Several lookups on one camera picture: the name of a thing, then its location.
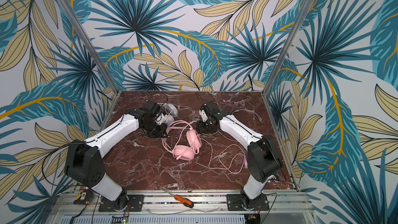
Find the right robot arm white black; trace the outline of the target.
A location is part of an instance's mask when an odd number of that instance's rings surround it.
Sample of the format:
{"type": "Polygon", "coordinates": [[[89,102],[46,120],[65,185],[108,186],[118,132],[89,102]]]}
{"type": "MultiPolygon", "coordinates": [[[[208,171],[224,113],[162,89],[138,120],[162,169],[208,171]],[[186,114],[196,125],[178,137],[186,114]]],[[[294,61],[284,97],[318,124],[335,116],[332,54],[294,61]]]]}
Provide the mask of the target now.
{"type": "Polygon", "coordinates": [[[247,150],[249,179],[240,191],[239,203],[244,209],[260,206],[265,200],[262,194],[267,182],[283,167],[279,149],[272,135],[263,135],[240,122],[234,115],[222,111],[213,101],[201,106],[201,120],[197,132],[210,134],[227,133],[247,150]]]}

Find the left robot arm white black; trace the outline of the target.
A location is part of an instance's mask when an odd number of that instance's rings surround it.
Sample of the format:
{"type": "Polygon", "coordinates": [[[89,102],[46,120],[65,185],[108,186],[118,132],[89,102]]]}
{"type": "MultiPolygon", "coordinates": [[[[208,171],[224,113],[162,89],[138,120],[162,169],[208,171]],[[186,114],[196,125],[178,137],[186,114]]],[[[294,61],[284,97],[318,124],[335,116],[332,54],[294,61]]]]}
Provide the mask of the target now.
{"type": "Polygon", "coordinates": [[[117,121],[98,134],[69,144],[64,173],[93,190],[116,211],[129,206],[126,190],[114,182],[105,171],[103,159],[111,149],[129,134],[142,130],[149,138],[165,138],[168,124],[174,117],[158,103],[148,101],[142,108],[126,111],[117,121]]]}

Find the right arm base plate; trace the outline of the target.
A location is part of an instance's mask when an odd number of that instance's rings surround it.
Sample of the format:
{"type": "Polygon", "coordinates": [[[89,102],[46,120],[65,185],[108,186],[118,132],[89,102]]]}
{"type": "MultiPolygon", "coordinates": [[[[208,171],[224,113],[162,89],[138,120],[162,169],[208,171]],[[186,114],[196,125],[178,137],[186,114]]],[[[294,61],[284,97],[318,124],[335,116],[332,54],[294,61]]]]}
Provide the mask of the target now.
{"type": "Polygon", "coordinates": [[[265,194],[260,194],[255,199],[249,199],[244,194],[228,194],[226,198],[228,211],[269,210],[269,201],[265,194]]]}

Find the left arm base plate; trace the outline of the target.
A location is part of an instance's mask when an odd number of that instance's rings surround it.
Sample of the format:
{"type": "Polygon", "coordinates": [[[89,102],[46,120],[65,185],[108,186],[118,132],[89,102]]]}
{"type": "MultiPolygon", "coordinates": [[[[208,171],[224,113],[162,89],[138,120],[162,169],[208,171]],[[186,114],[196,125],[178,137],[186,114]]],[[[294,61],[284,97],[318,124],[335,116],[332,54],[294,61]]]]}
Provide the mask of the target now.
{"type": "Polygon", "coordinates": [[[99,212],[140,212],[144,203],[144,195],[122,195],[116,201],[101,197],[99,212]]]}

